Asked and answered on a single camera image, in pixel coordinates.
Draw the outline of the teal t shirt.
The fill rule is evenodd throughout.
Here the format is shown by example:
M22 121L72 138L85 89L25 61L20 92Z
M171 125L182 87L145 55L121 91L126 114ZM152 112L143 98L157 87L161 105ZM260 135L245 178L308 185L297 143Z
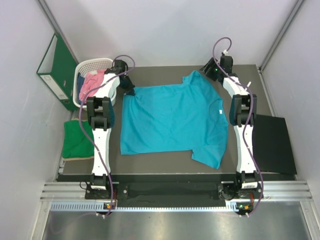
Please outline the teal t shirt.
M198 71L180 84L136 87L122 102L122 155L191 151L197 162L218 169L227 149L223 100Z

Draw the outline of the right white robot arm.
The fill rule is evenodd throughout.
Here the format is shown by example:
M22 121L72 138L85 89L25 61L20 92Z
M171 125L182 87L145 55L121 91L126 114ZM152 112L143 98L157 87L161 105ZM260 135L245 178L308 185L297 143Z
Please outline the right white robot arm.
M229 123L233 126L237 142L236 182L233 192L245 198L262 192L260 170L253 155L253 130L256 121L257 96L232 73L233 58L221 55L212 57L201 69L206 77L218 81L231 98Z

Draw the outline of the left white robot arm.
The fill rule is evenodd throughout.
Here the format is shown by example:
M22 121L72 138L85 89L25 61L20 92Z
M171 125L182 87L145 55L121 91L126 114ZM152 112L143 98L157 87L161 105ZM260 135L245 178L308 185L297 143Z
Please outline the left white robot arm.
M94 163L87 186L87 199L114 199L114 187L109 163L109 143L115 112L113 106L116 101L117 88L122 88L129 96L135 95L135 85L128 72L128 64L121 59L113 60L110 68L103 72L103 81L84 97L88 124L93 137L89 140L94 147Z

